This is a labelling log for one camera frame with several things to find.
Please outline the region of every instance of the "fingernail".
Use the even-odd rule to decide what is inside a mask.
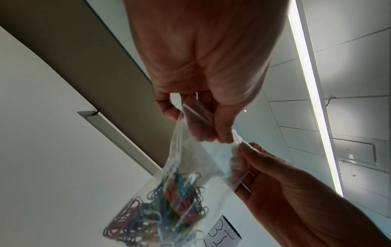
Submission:
[[[252,154],[256,152],[256,150],[245,141],[240,144],[240,150],[246,154]]]

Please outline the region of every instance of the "beige wall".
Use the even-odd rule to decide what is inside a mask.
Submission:
[[[0,25],[164,165],[175,123],[162,117],[149,80],[84,1],[2,0]]]

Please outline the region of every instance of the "ceiling light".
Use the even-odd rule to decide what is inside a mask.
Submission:
[[[290,2],[291,4],[289,7],[288,18],[289,18],[290,26],[292,28],[297,52],[299,54],[300,64],[304,74],[304,80],[307,85],[308,93],[310,95],[312,108],[314,109],[316,122],[318,124],[318,129],[326,153],[326,159],[330,167],[330,172],[333,179],[335,190],[339,195],[343,196],[343,190],[342,190],[342,185],[340,180],[340,172],[339,172],[339,168],[337,167],[337,162],[334,156],[332,143],[331,143],[331,136],[327,128],[326,119],[321,103],[321,98],[319,96],[319,91],[318,91],[319,89],[316,84],[314,71],[312,69],[310,53],[308,51],[307,42],[305,41],[304,30],[300,19],[299,9],[297,8],[296,0],[292,0]]]

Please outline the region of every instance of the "light strip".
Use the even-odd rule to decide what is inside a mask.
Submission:
[[[321,140],[326,152],[326,159],[330,167],[335,190],[339,195],[343,196],[339,172],[334,158],[333,148],[331,146],[331,140],[326,125],[325,115],[323,114],[318,86],[316,85],[315,75],[312,69],[310,53],[308,51],[307,42],[305,41],[304,30],[300,19],[299,9],[297,8],[296,0],[291,0],[290,2],[291,4],[289,7],[288,18],[289,18],[290,26],[292,28],[294,41],[296,43],[296,48],[299,53],[299,59],[300,59],[301,67],[303,69],[305,83],[307,84],[308,92],[310,94],[312,108],[314,109],[316,122],[318,123],[319,132],[321,134]]]

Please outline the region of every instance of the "plastic bag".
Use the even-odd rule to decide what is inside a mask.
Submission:
[[[235,132],[232,144],[196,140],[213,131],[213,114],[189,97],[163,170],[134,195],[103,235],[134,247],[203,246],[205,234],[249,170]]]

